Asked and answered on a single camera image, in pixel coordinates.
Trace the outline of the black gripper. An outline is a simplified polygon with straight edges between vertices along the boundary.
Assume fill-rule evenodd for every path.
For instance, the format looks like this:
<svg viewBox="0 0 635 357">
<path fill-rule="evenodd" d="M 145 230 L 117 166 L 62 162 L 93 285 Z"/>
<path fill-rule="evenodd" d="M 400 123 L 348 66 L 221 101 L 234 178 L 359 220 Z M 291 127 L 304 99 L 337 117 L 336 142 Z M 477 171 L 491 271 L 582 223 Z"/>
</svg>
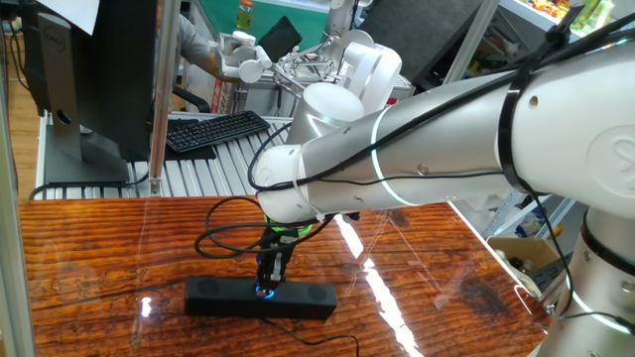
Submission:
<svg viewBox="0 0 635 357">
<path fill-rule="evenodd" d="M 298 228 L 266 228 L 261 238 L 259 249 L 265 253 L 257 255 L 256 296 L 266 298 L 285 280 L 286 268 L 300 233 Z"/>
</svg>

